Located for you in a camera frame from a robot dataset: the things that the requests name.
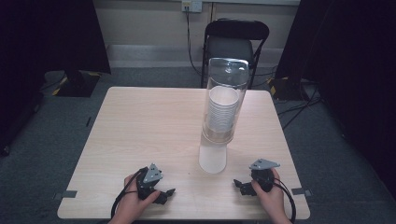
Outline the clear plastic cup dispenser tube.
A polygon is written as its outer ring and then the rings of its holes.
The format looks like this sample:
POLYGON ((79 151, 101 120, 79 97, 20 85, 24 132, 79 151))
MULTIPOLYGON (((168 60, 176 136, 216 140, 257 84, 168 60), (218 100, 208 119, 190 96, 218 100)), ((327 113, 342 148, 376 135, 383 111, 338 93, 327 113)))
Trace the clear plastic cup dispenser tube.
POLYGON ((248 88, 249 69, 248 62, 232 58, 212 58, 208 63, 208 81, 206 85, 205 111, 203 120, 203 136, 216 144, 228 144, 232 141, 239 113, 248 88), (209 91, 216 86, 233 88, 239 93, 238 107, 231 130, 217 133, 211 130, 206 123, 209 91))

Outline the black folding chair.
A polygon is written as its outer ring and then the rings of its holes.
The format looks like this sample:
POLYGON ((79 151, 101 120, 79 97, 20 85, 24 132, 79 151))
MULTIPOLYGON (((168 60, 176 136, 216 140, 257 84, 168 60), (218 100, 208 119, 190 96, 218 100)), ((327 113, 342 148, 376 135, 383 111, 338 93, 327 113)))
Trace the black folding chair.
POLYGON ((212 58, 233 58, 248 62, 251 88, 262 46, 270 34, 268 26, 261 21, 238 19, 217 19, 205 28, 203 59, 201 66, 201 87, 208 77, 207 67, 212 58))

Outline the stack of white paper cups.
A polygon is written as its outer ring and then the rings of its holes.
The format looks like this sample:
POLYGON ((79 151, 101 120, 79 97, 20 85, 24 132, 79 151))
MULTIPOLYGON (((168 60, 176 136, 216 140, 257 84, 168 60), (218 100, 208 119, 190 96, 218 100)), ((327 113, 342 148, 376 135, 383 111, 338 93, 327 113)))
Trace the stack of white paper cups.
POLYGON ((209 91, 209 102, 206 123, 217 133, 225 133, 233 126, 239 93, 224 86, 216 86, 209 91))

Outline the person's right hand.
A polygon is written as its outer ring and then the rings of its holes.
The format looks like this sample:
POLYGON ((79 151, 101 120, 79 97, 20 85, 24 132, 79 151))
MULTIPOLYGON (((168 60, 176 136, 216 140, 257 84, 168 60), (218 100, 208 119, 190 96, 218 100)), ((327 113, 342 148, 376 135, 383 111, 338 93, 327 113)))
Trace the person's right hand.
POLYGON ((272 218, 288 218, 284 208, 284 193, 282 189, 273 187, 269 192, 265 192, 255 180, 251 181, 251 185, 255 189, 259 202, 270 220, 272 218))

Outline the black curtain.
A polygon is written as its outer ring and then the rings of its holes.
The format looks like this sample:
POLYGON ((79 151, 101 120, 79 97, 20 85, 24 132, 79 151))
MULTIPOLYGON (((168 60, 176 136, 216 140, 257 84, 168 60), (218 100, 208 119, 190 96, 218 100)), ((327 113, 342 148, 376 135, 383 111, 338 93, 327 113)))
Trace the black curtain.
POLYGON ((0 156, 66 70, 110 72, 93 0, 0 0, 0 156))
POLYGON ((300 0, 276 77, 318 82, 396 199, 396 0, 300 0))

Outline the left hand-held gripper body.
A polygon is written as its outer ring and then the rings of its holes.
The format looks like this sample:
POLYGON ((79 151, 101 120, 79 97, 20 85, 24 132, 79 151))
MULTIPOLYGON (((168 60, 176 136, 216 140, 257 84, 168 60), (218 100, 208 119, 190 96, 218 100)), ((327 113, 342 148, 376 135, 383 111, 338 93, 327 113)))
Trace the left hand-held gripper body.
POLYGON ((136 178, 136 187, 138 197, 141 200, 147 197, 155 190, 156 184, 163 178, 162 172, 152 163, 149 167, 144 167, 136 178))

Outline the person's left hand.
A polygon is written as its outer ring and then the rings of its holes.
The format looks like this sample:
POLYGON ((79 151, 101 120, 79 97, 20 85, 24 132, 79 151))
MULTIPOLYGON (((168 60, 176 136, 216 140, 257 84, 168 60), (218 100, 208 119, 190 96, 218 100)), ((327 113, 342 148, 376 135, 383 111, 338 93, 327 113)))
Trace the person's left hand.
POLYGON ((138 197, 137 187, 132 175, 124 179, 124 186, 129 184, 126 189, 127 193, 121 198, 114 217, 134 217, 138 219, 160 195, 158 190, 152 192, 147 199, 141 200, 138 197))

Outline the black stand base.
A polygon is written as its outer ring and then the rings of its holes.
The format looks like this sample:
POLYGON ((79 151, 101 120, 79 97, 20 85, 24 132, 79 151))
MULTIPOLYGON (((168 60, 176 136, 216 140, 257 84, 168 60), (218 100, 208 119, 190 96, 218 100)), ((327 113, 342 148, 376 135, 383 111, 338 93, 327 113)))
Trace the black stand base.
POLYGON ((301 82, 288 77, 270 78, 267 81, 272 96, 281 101, 307 101, 308 96, 301 82))
POLYGON ((100 77, 94 72, 66 70, 65 78, 52 94, 62 97, 90 97, 100 77))

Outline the grey tape strip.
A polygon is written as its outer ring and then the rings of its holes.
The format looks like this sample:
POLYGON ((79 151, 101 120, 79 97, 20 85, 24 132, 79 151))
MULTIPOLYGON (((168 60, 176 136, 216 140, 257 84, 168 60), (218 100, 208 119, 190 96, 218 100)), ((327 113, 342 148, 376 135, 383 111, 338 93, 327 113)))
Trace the grey tape strip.
POLYGON ((293 195, 304 195, 305 197, 311 197, 313 195, 310 189, 304 188, 291 189, 291 192, 293 195))
POLYGON ((77 195, 76 190, 64 190, 62 192, 57 192, 53 195, 54 200, 61 200, 63 198, 75 198, 77 195))

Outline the white wall socket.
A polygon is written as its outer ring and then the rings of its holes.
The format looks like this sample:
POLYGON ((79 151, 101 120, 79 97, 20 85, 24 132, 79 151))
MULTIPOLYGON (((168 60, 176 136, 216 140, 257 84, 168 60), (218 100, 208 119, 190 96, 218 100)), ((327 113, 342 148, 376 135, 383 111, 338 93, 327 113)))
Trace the white wall socket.
POLYGON ((183 12, 201 13, 203 2, 201 0, 182 0, 181 10, 183 12))

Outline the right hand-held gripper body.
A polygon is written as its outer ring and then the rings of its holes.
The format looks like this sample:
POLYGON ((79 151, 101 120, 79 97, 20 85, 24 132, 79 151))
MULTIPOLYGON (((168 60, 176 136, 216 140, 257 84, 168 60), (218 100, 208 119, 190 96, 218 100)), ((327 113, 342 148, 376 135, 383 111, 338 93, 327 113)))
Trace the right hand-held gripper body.
POLYGON ((251 171, 251 177, 259 183, 262 190, 269 192, 275 182, 275 175, 272 172, 272 168, 279 166, 280 164, 274 161, 257 159, 249 165, 249 169, 251 171))

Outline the single white paper cup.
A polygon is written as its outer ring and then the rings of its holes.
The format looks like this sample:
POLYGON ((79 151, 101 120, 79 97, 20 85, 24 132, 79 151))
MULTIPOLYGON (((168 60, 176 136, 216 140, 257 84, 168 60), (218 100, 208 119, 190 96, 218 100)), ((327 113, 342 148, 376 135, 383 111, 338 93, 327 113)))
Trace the single white paper cup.
POLYGON ((199 164, 207 173, 222 172, 227 164, 227 145, 202 140, 199 146, 199 164))

